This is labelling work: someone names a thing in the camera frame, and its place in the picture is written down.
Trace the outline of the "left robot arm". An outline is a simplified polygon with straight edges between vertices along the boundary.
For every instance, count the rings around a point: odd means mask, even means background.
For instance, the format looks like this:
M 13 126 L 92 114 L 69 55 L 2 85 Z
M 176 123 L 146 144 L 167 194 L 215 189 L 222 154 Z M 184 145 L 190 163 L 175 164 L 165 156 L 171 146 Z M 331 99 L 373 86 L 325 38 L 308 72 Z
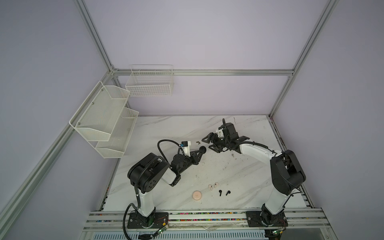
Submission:
M 160 144 L 173 143 L 178 152 L 172 161 L 168 161 Z M 160 155 L 149 153 L 129 170 L 127 177 L 134 187 L 137 203 L 131 203 L 126 209 L 123 227 L 127 229 L 162 228 L 168 223 L 169 213 L 158 212 L 154 204 L 153 190 L 160 181 L 174 187 L 180 180 L 181 174 L 189 167 L 198 165 L 207 152 L 201 146 L 191 151 L 191 142 L 177 143 L 173 140 L 160 140 L 157 143 Z

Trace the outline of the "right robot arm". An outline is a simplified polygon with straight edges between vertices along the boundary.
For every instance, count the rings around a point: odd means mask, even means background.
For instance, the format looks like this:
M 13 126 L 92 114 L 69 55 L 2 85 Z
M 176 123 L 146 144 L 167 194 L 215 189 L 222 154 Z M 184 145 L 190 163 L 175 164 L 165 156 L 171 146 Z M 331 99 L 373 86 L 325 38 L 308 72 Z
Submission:
M 225 120 L 214 133 L 204 137 L 202 142 L 209 144 L 209 149 L 216 153 L 235 151 L 270 166 L 274 188 L 262 205 L 257 222 L 265 227 L 272 227 L 280 222 L 286 203 L 306 180 L 296 154 L 291 150 L 278 152 L 246 136 L 240 136 L 235 126 Z

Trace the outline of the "black earbud charging case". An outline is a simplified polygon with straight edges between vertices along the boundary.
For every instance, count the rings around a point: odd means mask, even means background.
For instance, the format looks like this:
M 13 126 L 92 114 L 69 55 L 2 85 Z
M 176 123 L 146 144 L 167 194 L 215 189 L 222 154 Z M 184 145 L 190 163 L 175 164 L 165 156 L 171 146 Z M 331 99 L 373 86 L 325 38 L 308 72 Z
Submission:
M 207 151 L 207 149 L 206 149 L 206 147 L 201 146 L 201 147 L 199 148 L 199 151 L 200 151 L 202 154 L 205 154 L 206 151 Z

